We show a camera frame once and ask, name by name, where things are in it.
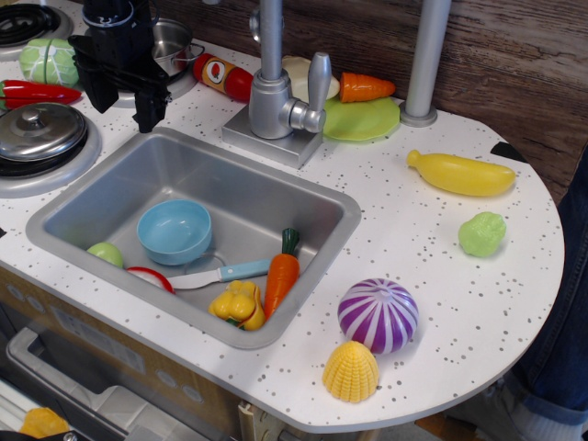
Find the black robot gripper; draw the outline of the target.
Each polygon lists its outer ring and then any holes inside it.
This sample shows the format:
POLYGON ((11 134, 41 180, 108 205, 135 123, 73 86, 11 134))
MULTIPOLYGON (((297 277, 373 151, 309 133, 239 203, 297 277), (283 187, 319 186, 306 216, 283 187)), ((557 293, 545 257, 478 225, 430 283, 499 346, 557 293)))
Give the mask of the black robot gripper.
POLYGON ((118 89, 122 89, 137 92, 133 119, 140 133, 151 132, 164 119, 171 101, 169 75, 153 58, 152 24, 90 26, 84 35, 73 35, 68 42, 74 48, 82 87, 99 113, 118 101, 118 89))

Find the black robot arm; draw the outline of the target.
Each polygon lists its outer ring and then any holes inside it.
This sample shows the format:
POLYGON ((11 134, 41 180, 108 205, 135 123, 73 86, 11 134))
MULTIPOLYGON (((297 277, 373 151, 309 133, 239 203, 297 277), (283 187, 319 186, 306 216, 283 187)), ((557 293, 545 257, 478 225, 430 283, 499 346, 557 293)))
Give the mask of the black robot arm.
POLYGON ((133 119, 148 133, 164 118, 169 75, 153 58, 153 15, 147 1, 85 1, 87 35, 68 38, 79 81, 93 107, 109 110, 121 90, 134 94, 133 119))

